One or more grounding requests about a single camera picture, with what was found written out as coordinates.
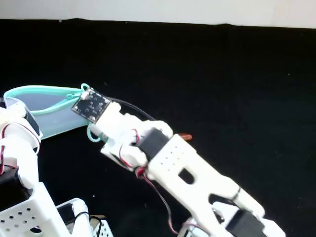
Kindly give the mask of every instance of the white wall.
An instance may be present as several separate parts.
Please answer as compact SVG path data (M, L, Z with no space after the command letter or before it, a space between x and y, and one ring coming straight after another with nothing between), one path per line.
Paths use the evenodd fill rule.
M0 0L0 18L316 28L316 0Z

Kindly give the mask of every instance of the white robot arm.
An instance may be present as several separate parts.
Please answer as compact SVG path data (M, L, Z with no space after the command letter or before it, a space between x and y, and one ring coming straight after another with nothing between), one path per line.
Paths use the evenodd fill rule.
M136 116L121 114L120 109L119 103L93 88L87 88L72 108L89 120L90 131L106 142L101 153L129 171L144 171L149 183L158 182L190 211L193 219L184 229L191 231L196 227L203 230L204 236L212 237L285 236L277 224L267 224L263 219L265 211L254 198L209 165L192 146L173 134L168 124L141 121ZM191 176L190 182L181 177L183 172ZM226 217L230 218L229 223L219 222L217 209L208 201L210 195L223 197L237 206L233 217ZM217 208L224 209L227 216L229 208Z
M0 237L97 236L99 226L107 225L106 221L93 230L84 201L75 198L56 207L39 182L41 137L23 102L0 107ZM67 220L71 229L65 224Z

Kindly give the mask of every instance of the black background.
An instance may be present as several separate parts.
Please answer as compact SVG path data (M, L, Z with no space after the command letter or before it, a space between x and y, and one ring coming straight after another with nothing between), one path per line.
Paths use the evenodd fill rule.
M0 29L1 94L86 82L134 103L191 133L288 237L315 236L315 30L77 19L1 20ZM172 236L157 195L101 146L84 128L43 141L39 177L55 203L84 199L116 237ZM189 214L162 193L178 228Z

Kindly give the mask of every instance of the perforated plastic plate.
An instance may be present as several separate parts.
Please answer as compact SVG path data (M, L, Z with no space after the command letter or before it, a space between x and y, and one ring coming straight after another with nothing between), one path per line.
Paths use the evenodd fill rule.
M93 237L98 237L99 225L100 224L98 224L97 227L94 229ZM106 220L102 220L102 227L99 237L113 237L110 226Z

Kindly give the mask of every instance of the black circuit board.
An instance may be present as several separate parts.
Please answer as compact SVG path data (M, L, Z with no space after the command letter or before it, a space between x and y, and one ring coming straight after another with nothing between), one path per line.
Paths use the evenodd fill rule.
M79 98L71 110L91 123L96 123L111 101L93 88L89 88L83 93L86 96Z

